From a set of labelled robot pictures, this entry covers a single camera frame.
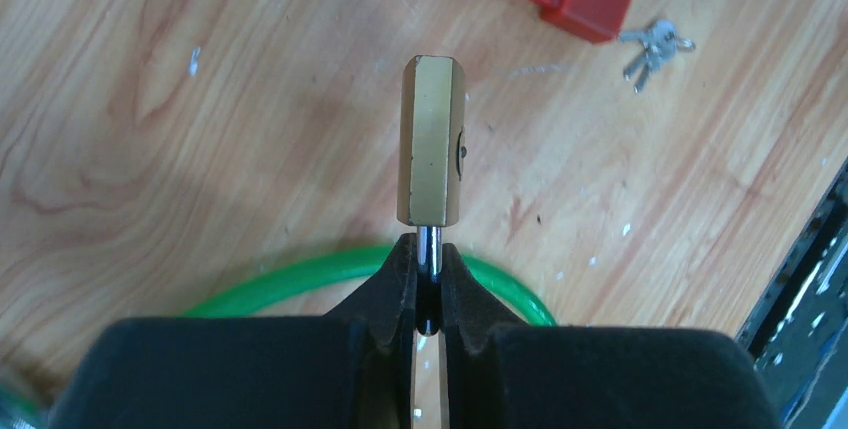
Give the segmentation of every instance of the wooden table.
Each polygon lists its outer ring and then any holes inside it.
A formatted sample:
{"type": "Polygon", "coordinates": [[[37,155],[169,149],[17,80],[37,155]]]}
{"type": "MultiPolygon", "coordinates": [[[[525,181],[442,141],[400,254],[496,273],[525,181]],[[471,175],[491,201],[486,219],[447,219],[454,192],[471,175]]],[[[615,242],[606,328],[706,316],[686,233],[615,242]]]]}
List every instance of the wooden table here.
{"type": "Polygon", "coordinates": [[[0,357],[49,392],[111,321],[392,242],[420,53],[467,74],[447,240],[563,323],[733,334],[848,156],[846,7],[634,0],[699,45],[635,96],[522,0],[0,0],[0,357]]]}

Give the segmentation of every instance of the silver key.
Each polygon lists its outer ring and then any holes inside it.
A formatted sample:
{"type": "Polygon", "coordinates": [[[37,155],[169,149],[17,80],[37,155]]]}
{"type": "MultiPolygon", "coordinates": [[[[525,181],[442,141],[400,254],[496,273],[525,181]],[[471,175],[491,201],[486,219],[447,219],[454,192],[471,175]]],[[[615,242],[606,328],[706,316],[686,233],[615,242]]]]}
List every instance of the silver key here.
{"type": "Polygon", "coordinates": [[[636,93],[644,91],[648,78],[660,70],[666,62],[677,55],[677,52],[695,50],[695,43],[677,35],[677,28],[668,19],[659,19],[651,27],[643,31],[624,31],[618,39],[622,42],[639,41],[645,52],[637,57],[624,69],[624,79],[630,80],[639,69],[642,72],[633,86],[636,93]]]}
{"type": "Polygon", "coordinates": [[[668,19],[658,19],[651,27],[643,31],[624,31],[618,35],[621,42],[639,41],[647,49],[658,46],[663,41],[677,37],[677,27],[668,19]]]}

